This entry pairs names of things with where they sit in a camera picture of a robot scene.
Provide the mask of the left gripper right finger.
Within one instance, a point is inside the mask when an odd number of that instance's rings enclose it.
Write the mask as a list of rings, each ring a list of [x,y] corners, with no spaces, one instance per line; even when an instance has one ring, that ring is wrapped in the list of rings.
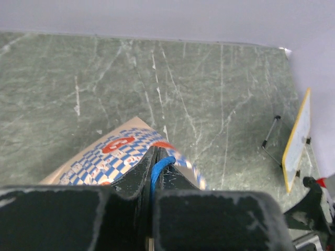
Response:
[[[153,188],[155,250],[292,250],[278,203],[260,191],[201,190],[174,164]]]

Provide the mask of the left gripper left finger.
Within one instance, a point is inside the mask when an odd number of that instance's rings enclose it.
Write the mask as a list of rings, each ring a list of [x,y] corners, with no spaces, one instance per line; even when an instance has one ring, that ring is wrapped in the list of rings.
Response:
[[[111,185],[1,188],[1,250],[145,250],[158,149]]]

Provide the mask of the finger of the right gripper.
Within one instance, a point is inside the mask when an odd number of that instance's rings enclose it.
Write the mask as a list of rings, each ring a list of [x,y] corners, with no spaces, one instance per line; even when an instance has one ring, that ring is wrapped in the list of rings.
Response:
[[[326,237],[334,236],[334,225],[327,222],[321,207],[322,188],[313,177],[304,177],[309,188],[302,200],[284,213],[289,229],[315,231]]]

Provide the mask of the checkered paper bag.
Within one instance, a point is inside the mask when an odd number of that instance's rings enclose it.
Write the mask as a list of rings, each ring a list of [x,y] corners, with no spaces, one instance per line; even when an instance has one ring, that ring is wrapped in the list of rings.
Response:
[[[57,185],[107,185],[121,178],[150,147],[162,147],[176,159],[175,167],[196,187],[206,189],[204,177],[160,133],[134,117],[76,154],[41,181]]]

